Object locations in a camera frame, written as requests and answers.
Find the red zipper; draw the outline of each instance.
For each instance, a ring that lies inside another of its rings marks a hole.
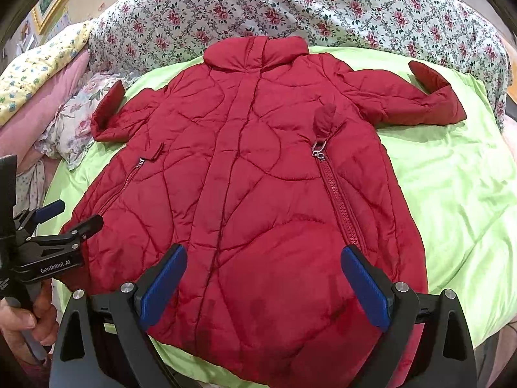
[[[318,166],[320,168],[321,175],[326,183],[327,190],[332,197],[332,204],[340,218],[341,233],[343,234],[346,244],[352,244],[361,248],[359,236],[351,219],[351,213],[347,208],[347,202],[339,190],[338,182],[335,178],[332,166],[330,165],[330,162],[327,159],[327,154],[324,151],[326,144],[326,140],[314,143],[314,146],[312,146],[312,156],[318,159]]]
[[[99,216],[102,216],[108,208],[113,204],[113,202],[116,200],[116,198],[121,194],[123,190],[126,189],[126,187],[129,185],[131,180],[133,180],[134,176],[136,175],[136,172],[138,172],[138,169],[144,164],[145,159],[140,158],[140,161],[138,162],[138,165],[136,165],[133,169],[131,169],[131,172],[129,173],[128,177],[126,178],[126,181],[124,182],[124,185],[121,189],[119,189],[115,194],[113,194],[111,197],[108,198],[107,202],[105,202],[102,207],[100,208],[99,212],[97,213]]]

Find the puffer jacket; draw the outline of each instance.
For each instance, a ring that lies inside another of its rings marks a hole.
[[[431,94],[310,55],[298,37],[230,38],[118,113],[113,87],[92,133],[128,143],[64,227],[104,218],[64,283],[115,290],[181,243],[187,271],[150,335],[270,387],[347,386],[380,333],[341,272],[342,248],[427,291],[422,240],[374,126],[466,118],[442,76],[409,66]]]

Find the jacket collar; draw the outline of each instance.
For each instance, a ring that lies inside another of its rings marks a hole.
[[[309,48],[301,37],[228,38],[211,45],[203,56],[211,67],[229,71],[268,70],[291,63]]]

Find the zipper pull tab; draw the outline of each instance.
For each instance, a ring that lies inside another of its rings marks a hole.
[[[312,146],[312,156],[320,159],[325,160],[325,153],[323,153],[323,149],[327,145],[327,141],[316,141],[314,145]]]

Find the blue pad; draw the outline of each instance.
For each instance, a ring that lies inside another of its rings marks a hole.
[[[47,220],[60,215],[63,211],[65,211],[65,202],[58,199],[45,207],[38,208],[34,212],[33,220],[38,224],[45,223]]]
[[[386,332],[390,325],[388,300],[350,248],[341,253],[341,269],[370,323]]]
[[[186,269],[187,251],[179,246],[142,297],[140,326],[144,331],[160,320]]]

